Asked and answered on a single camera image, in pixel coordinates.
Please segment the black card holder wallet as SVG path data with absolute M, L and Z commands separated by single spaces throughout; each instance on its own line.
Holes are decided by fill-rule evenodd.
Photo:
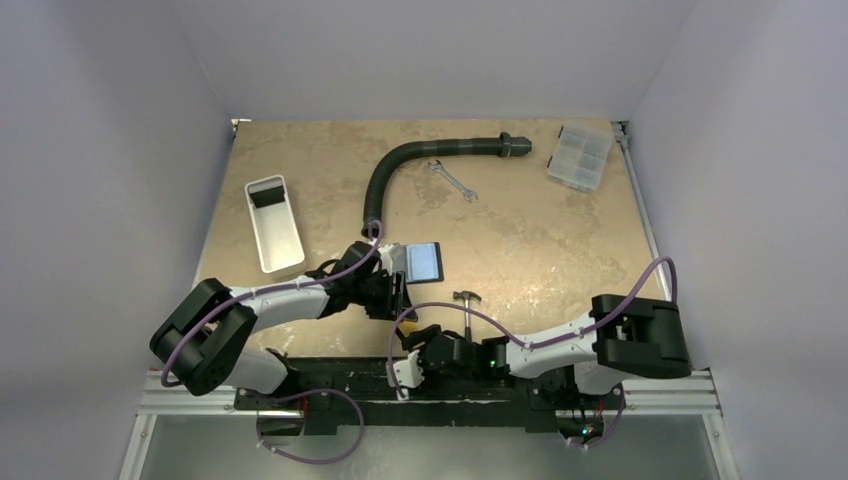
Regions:
M 410 285 L 437 283 L 444 280 L 439 242 L 404 246 L 406 282 Z

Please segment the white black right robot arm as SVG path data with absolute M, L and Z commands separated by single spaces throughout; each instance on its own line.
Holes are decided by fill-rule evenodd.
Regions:
M 495 381 L 537 379 L 562 368 L 561 392 L 584 407 L 631 378 L 679 379 L 692 365 L 679 308 L 670 301 L 604 294 L 558 327 L 473 342 L 452 331 L 414 341 L 403 360 L 388 359 L 388 382 L 401 400 L 438 375 Z

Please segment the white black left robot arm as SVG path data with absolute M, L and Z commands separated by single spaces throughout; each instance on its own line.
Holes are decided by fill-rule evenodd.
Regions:
M 406 249 L 355 242 L 332 270 L 323 267 L 282 283 L 228 288 L 201 281 L 155 331 L 150 351 L 164 364 L 164 383 L 205 395 L 219 386 L 259 392 L 272 408 L 297 399 L 298 382 L 282 354 L 248 347 L 248 338 L 291 321 L 317 320 L 351 305 L 371 319 L 393 320 L 409 305 Z

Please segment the stack of credit cards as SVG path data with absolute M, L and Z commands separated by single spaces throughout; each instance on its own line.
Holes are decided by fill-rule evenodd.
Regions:
M 286 202 L 285 187 L 283 185 L 275 185 L 270 188 L 249 191 L 248 196 L 255 209 Z

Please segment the white plastic tray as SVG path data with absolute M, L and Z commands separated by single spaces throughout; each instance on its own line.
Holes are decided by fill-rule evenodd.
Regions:
M 255 209 L 248 192 L 275 185 L 285 187 L 286 202 Z M 254 180 L 245 185 L 244 191 L 261 271 L 274 279 L 300 275 L 306 268 L 306 254 L 284 177 L 276 174 Z

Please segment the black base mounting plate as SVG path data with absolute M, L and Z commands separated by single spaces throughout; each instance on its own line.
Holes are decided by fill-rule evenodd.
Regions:
M 298 410 L 300 431 L 334 435 L 342 425 L 394 427 L 522 428 L 592 439 L 604 431 L 600 412 L 622 408 L 614 389 L 630 378 L 670 380 L 691 375 L 678 359 L 637 360 L 631 354 L 553 368 L 533 378 L 511 375 L 499 359 L 484 359 L 474 373 L 456 365 L 422 364 L 423 381 L 405 380 L 397 393 L 386 362 L 377 357 L 287 359 L 269 352 L 288 376 L 273 393 L 256 393 L 237 381 L 238 411 Z

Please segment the silver wrench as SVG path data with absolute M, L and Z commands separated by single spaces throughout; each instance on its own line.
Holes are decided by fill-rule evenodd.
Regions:
M 434 159 L 432 161 L 429 161 L 428 167 L 432 171 L 440 174 L 453 187 L 455 187 L 461 193 L 461 195 L 463 196 L 465 201 L 467 201 L 469 203 L 473 203 L 473 202 L 478 200 L 478 194 L 475 191 L 467 188 L 459 180 L 457 180 L 455 177 L 453 177 L 447 170 L 445 170 L 440 160 Z

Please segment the clear plastic organizer box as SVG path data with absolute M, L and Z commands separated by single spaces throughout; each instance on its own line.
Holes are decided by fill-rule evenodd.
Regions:
M 582 192 L 593 192 L 601 183 L 614 137 L 608 130 L 579 122 L 566 122 L 546 165 L 550 180 Z

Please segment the black handled hammer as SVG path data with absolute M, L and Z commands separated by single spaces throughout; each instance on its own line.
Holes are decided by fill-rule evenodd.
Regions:
M 463 303 L 464 308 L 464 338 L 468 342 L 473 341 L 472 337 L 472 327 L 471 327 L 471 303 L 473 300 L 480 302 L 482 298 L 475 292 L 462 290 L 462 291 L 454 291 L 453 299 L 461 301 Z

